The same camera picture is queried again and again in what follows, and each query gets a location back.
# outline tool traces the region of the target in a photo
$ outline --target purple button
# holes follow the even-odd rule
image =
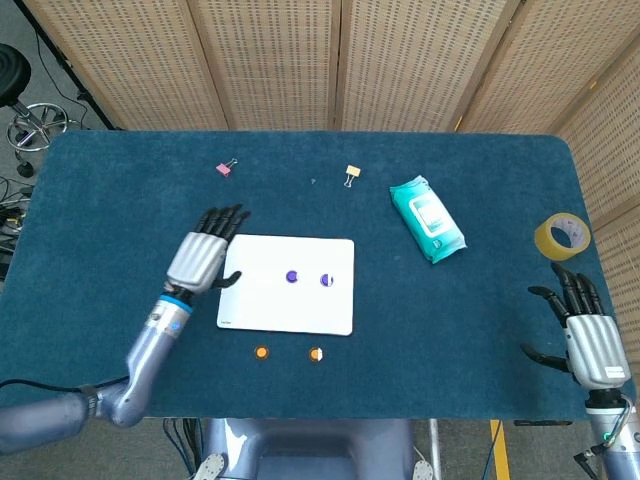
[[[328,273],[325,273],[322,277],[320,277],[320,283],[325,287],[330,287],[333,285],[333,277]]]

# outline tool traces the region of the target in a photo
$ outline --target table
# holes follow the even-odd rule
[[[224,178],[215,167],[239,160]],[[345,188],[345,169],[362,169]],[[424,175],[468,249],[420,253],[389,186]],[[338,132],[69,132],[35,189],[0,296],[0,377],[59,385],[126,374],[124,358],[184,235],[243,203],[244,233],[355,242],[349,337],[220,330],[218,292],[158,378],[152,416],[576,419],[585,393],[520,351],[565,349],[532,284],[556,285],[533,231],[587,214],[568,147],[551,136]],[[595,245],[565,262],[611,311]],[[270,357],[254,357],[266,344]],[[320,346],[324,359],[308,351]],[[40,398],[27,387],[2,404]]]

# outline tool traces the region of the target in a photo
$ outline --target robotic hand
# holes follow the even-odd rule
[[[566,357],[545,355],[527,344],[524,353],[534,362],[561,372],[589,392],[587,414],[598,445],[574,456],[589,475],[597,476],[587,460],[602,455],[610,480],[640,480],[640,419],[631,399],[620,388],[631,378],[618,327],[605,315],[595,286],[557,263],[551,268],[560,280],[564,302],[547,287],[529,287],[551,306],[567,340]]]
[[[143,418],[155,377],[191,316],[193,296],[212,287],[230,287],[240,278],[241,273],[235,272],[228,279],[216,279],[229,243],[250,215],[239,213],[241,208],[207,211],[182,241],[167,271],[164,293],[127,355],[128,378],[65,389],[71,393],[42,402],[0,408],[0,455],[73,436],[89,417],[123,427]]]

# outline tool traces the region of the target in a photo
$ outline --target teal package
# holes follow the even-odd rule
[[[431,263],[467,248],[456,222],[422,175],[389,190],[393,204]]]

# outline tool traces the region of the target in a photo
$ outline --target floor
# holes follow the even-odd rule
[[[32,78],[21,97],[23,103],[56,103],[67,109],[72,118],[80,118],[83,109],[61,98],[44,71],[38,58],[34,31],[13,2],[2,2],[0,6],[0,43],[18,48],[31,63]],[[60,90],[66,96],[75,98],[77,89],[73,82],[56,64],[44,44],[41,50],[43,61],[49,67]],[[11,116],[9,109],[0,109],[0,125],[6,125]],[[84,124],[92,129],[104,128],[91,110],[86,115]],[[37,171],[44,161],[44,156],[33,154],[29,160],[36,168],[36,176],[25,180],[16,173],[16,160],[4,139],[4,134],[0,137],[0,175],[25,182],[37,181]],[[14,185],[10,193],[17,191],[18,187],[19,185]],[[414,425],[416,445],[428,456],[427,423],[416,421]],[[511,478],[587,478],[572,460],[574,454],[593,443],[586,423],[569,427],[514,427],[506,423],[505,437]],[[487,421],[441,421],[440,443],[444,479],[482,478],[491,445]],[[145,419],[135,428],[128,430],[121,430],[100,421],[90,422],[87,428],[73,439],[0,458],[0,470],[5,480],[79,480],[89,477],[94,480],[187,478],[177,453],[162,434],[160,419]],[[489,470],[488,478],[495,478],[493,463]]]

